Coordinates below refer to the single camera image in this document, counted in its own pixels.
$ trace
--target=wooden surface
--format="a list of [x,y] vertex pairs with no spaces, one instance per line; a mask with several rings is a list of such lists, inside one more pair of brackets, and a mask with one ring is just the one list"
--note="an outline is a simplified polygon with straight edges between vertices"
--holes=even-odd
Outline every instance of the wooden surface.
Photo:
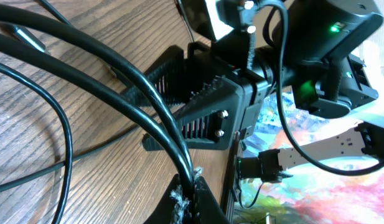
[[[34,0],[3,4],[52,17]],[[173,0],[49,0],[77,28],[109,45],[142,71],[170,45],[187,47],[190,36]],[[52,56],[121,92],[94,56],[32,30]],[[0,54],[0,62],[46,88],[64,108],[75,154],[108,139],[131,122],[91,94],[33,66]],[[0,184],[63,159],[62,127],[39,96],[0,74]],[[164,151],[146,152],[144,131],[73,164],[71,191],[62,223],[142,223],[156,207],[175,167]],[[191,150],[205,168],[211,191],[220,197],[227,151]],[[50,223],[62,185],[63,169],[0,193],[0,223]]]

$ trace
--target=screw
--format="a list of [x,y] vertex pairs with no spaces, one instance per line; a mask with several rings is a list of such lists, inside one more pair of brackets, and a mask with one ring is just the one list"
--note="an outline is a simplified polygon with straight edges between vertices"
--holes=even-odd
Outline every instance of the screw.
[[222,130],[217,130],[217,131],[215,131],[215,136],[216,137],[222,137],[223,135],[225,134],[225,132],[224,131],[222,131]]
[[255,30],[256,30],[256,27],[255,26],[249,26],[247,28],[247,33],[249,34],[254,34],[255,33]]
[[244,8],[247,10],[250,10],[254,7],[254,1],[246,1],[244,3]]
[[227,111],[219,111],[218,112],[218,117],[220,118],[226,118],[227,116],[229,116],[228,112]]

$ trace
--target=green led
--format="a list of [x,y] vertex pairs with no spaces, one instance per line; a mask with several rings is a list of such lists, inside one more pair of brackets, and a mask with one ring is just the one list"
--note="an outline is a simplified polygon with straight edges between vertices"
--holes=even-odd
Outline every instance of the green led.
[[330,30],[331,30],[331,32],[340,32],[340,29],[338,27],[336,27],[336,26],[332,26],[330,28]]

